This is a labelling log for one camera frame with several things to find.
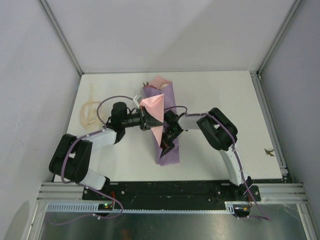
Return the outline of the light pink rose stem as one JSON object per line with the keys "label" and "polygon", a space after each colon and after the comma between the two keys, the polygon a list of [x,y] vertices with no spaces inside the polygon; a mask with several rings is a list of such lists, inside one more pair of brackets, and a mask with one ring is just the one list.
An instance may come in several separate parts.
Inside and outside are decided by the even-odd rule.
{"label": "light pink rose stem", "polygon": [[164,89],[164,88],[166,88],[167,86],[169,86],[170,85],[170,83],[167,83],[167,82],[163,82],[160,86],[159,86],[159,90],[162,90],[162,89]]}

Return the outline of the cream ribbon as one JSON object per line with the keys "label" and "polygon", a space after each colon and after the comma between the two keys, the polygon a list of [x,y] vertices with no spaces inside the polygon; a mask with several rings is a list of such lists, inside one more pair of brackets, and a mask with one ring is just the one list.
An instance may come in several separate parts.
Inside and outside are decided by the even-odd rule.
{"label": "cream ribbon", "polygon": [[95,99],[95,86],[93,83],[89,85],[88,100],[81,106],[79,113],[80,125],[86,130],[95,128],[100,120],[98,118],[97,109],[101,101]]}

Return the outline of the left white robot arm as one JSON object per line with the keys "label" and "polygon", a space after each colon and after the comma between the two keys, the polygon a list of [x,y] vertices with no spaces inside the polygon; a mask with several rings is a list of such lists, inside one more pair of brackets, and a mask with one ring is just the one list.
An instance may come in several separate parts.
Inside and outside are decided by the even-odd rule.
{"label": "left white robot arm", "polygon": [[135,113],[129,112],[124,102],[113,104],[111,116],[103,129],[76,137],[64,134],[49,163],[49,171],[68,181],[93,188],[100,200],[110,196],[109,179],[89,168],[93,147],[101,148],[118,143],[127,128],[139,127],[151,130],[158,143],[161,142],[164,122],[164,101],[143,100]]}

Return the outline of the pink wrapping paper sheet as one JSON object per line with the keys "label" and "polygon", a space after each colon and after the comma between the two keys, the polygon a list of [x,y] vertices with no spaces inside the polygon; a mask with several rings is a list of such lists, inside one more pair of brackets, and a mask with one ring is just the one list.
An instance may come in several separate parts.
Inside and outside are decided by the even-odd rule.
{"label": "pink wrapping paper sheet", "polygon": [[160,126],[151,127],[156,164],[164,167],[180,163],[178,136],[182,129],[178,125],[173,82],[157,75],[143,84],[143,93],[145,98],[139,102],[139,106],[144,107],[160,123]]}

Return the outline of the dark pink rose stem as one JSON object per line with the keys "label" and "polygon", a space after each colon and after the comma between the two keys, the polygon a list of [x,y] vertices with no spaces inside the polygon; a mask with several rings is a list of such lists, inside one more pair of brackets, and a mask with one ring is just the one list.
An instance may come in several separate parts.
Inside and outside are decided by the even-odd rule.
{"label": "dark pink rose stem", "polygon": [[158,88],[147,81],[146,83],[143,83],[142,89],[144,92],[149,92],[149,91],[152,91],[153,89],[157,90]]}

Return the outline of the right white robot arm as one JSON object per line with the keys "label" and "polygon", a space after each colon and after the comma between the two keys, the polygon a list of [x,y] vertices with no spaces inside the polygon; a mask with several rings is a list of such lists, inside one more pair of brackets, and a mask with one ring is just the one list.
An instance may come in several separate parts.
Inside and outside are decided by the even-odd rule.
{"label": "right white robot arm", "polygon": [[160,158],[175,148],[174,141],[180,134],[189,130],[200,130],[209,145],[217,150],[223,159],[231,185],[231,196],[242,201],[251,193],[253,181],[244,170],[237,151],[238,129],[219,108],[214,107],[205,113],[185,112],[178,115],[169,107],[164,113],[164,121],[167,127],[162,133]]}

